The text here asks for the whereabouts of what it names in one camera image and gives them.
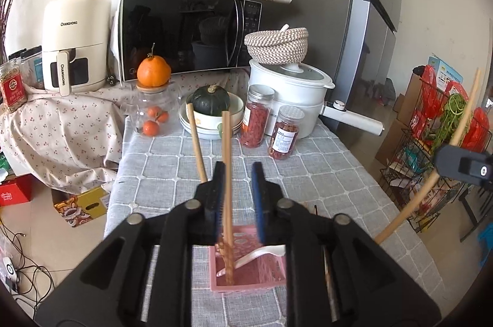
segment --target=jar with red contents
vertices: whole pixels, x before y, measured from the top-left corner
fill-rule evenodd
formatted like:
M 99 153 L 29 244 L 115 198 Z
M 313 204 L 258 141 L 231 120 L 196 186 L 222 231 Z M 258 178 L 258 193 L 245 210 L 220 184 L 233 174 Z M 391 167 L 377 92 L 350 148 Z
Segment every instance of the jar with red contents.
M 274 90 L 270 87 L 252 85 L 248 88 L 240 136 L 242 145 L 246 147 L 260 146 L 273 99 Z
M 296 138 L 300 131 L 300 123 L 305 112 L 297 107 L 284 105 L 279 108 L 271 141 L 267 153 L 273 159 L 281 160 L 289 157 L 293 151 Z

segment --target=cream air fryer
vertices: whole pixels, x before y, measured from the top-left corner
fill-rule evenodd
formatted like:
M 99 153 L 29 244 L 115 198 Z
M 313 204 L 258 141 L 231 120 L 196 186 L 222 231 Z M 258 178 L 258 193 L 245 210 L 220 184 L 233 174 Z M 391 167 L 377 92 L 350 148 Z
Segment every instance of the cream air fryer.
M 104 85 L 111 0 L 55 0 L 43 19 L 43 79 L 61 96 Z

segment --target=chopstick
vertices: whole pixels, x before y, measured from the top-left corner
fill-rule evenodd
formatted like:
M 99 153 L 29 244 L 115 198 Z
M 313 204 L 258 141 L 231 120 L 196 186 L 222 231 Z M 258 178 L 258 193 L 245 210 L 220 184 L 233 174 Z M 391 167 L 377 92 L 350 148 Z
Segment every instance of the chopstick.
M 208 181 L 206 168 L 204 167 L 204 160 L 202 158 L 202 150 L 200 148 L 199 136 L 197 135 L 197 126 L 195 124 L 195 116 L 193 114 L 193 104 L 188 103 L 186 106 L 188 121 L 190 123 L 190 133 L 192 135 L 193 152 L 195 153 L 195 160 L 197 162 L 197 171 L 199 172 L 199 178 L 201 183 Z
M 222 212 L 224 266 L 226 268 L 226 284 L 233 285 L 235 265 L 233 258 L 233 198 L 231 192 L 231 116 L 229 111 L 222 112 L 222 160 L 226 171 Z
M 464 113 L 462 113 L 462 117 L 460 118 L 459 125 L 455 130 L 452 138 L 450 139 L 449 145 L 457 146 L 462 141 L 462 136 L 466 130 L 467 125 L 469 124 L 469 118 L 472 114 L 472 108 L 476 105 L 476 97 L 479 90 L 479 79 L 481 77 L 481 70 L 476 69 L 476 75 L 474 76 L 474 83 L 472 84 L 471 95 L 469 97 L 469 101 L 464 109 Z M 430 192 L 430 190 L 435 186 L 440 178 L 436 169 L 433 169 L 430 176 L 427 178 L 419 192 L 414 195 L 414 198 L 409 201 L 409 203 L 401 210 L 401 212 L 392 220 L 384 230 L 375 237 L 375 242 L 377 244 L 381 244 L 385 241 L 389 236 L 393 234 L 393 232 L 399 228 L 399 226 L 405 221 L 411 213 L 420 205 L 421 201 L 425 198 L 425 196 Z

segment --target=gray tablecloth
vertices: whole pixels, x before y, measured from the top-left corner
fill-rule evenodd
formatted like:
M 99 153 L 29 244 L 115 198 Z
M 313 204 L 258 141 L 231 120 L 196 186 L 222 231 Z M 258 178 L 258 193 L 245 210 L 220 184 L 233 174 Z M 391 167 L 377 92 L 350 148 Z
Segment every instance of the gray tablecloth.
M 221 159 L 221 141 L 201 141 L 210 178 Z M 259 148 L 232 143 L 234 224 L 255 224 L 250 189 L 251 165 L 261 161 L 266 178 L 279 184 L 285 195 L 317 205 L 319 214 L 350 215 L 371 236 L 380 232 L 397 213 L 395 205 L 342 142 L 322 123 L 310 137 L 296 143 L 286 160 L 267 156 L 267 141 Z M 123 157 L 109 201 L 105 236 L 131 212 L 152 217 L 168 212 L 192 198 L 199 183 L 190 135 L 177 128 L 172 136 L 147 138 L 125 126 Z M 383 248 L 428 294 L 443 291 L 443 282 L 425 245 L 408 223 L 383 243 Z M 193 325 L 285 325 L 284 287 L 250 293 L 212 293 L 208 249 L 194 248 Z

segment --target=pink basket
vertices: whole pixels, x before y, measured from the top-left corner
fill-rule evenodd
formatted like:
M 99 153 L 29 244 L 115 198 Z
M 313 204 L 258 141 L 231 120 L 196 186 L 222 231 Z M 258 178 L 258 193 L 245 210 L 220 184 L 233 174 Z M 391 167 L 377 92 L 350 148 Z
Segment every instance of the pink basket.
M 235 261 L 263 245 L 257 240 L 254 225 L 234 225 Z M 263 255 L 235 270 L 235 284 L 226 285 L 226 276 L 216 277 L 224 261 L 215 247 L 209 248 L 210 290 L 217 292 L 268 289 L 286 284 L 284 256 Z

